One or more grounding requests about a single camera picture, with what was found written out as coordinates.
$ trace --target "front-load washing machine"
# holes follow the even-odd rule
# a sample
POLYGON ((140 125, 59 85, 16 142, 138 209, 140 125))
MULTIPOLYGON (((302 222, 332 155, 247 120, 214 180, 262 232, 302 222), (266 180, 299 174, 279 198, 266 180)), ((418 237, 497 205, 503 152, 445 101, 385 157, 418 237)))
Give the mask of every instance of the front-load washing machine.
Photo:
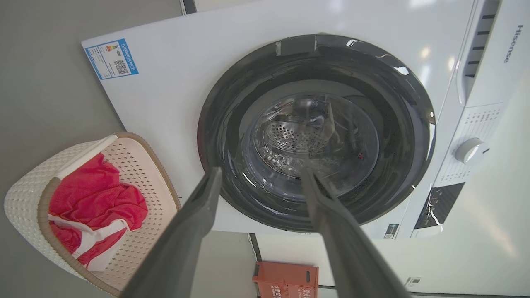
POLYGON ((266 0, 82 44, 183 201, 222 167, 214 230, 312 233, 310 166, 369 237, 410 238, 443 230, 523 69, 499 4, 266 0))

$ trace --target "hisense logo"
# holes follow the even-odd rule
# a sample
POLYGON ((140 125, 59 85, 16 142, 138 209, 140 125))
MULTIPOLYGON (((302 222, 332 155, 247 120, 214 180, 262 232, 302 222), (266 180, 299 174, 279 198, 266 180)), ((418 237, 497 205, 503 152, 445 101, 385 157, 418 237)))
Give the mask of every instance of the hisense logo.
POLYGON ((515 31, 514 39, 512 40, 510 44, 510 49, 508 50, 508 53, 506 53, 506 59, 504 59, 504 63, 507 63, 511 56, 511 51, 513 51, 515 46, 515 41, 517 40, 517 37, 521 34, 521 30, 523 29, 523 25, 517 26, 517 31, 515 31))

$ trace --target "white strap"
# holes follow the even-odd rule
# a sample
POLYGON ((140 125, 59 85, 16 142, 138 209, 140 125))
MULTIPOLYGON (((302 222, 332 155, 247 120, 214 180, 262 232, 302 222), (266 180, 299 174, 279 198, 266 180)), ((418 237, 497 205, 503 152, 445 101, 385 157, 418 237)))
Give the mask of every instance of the white strap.
POLYGON ((96 242, 102 241, 108 236, 123 229, 131 231, 127 222, 122 219, 114 220, 108 226, 102 227, 95 231, 83 223, 67 221, 61 217, 53 216, 51 214, 48 214, 48 220, 55 222, 55 224, 58 226, 72 227, 81 231, 81 245, 79 245, 77 250, 72 254, 72 256, 76 259, 85 252, 89 251, 96 244, 96 242))
POLYGON ((121 237, 120 240, 116 241, 112 247, 90 260, 90 262, 85 265, 86 269, 90 271, 105 271, 124 241, 125 235, 121 237))

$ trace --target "red towel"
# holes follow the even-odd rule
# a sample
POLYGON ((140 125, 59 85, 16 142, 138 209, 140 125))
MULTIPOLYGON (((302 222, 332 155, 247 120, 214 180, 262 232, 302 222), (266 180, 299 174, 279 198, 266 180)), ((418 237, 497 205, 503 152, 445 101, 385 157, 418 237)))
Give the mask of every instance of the red towel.
MULTIPOLYGON (((147 205, 140 191, 119 182, 119 171, 111 163, 103 161, 99 153, 83 166, 65 177, 54 192, 48 213, 66 221, 79 222, 93 231, 109 226, 113 221, 124 220, 130 230, 142 226, 147 216, 147 205)), ((55 236, 70 252, 81 245, 82 232, 70 226, 50 221, 55 236)), ((113 246, 126 229, 96 242, 77 260, 86 265, 113 246)))

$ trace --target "washing machine door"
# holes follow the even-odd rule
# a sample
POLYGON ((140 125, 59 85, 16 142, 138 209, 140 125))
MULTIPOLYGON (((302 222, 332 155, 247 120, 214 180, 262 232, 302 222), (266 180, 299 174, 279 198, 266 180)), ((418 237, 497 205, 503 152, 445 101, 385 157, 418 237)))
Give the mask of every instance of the washing machine door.
POLYGON ((325 179, 361 224, 402 202, 433 149, 427 92, 388 52, 343 36, 280 40, 215 84, 201 112, 205 169, 223 169, 222 197, 283 230, 314 232, 300 171, 325 179))

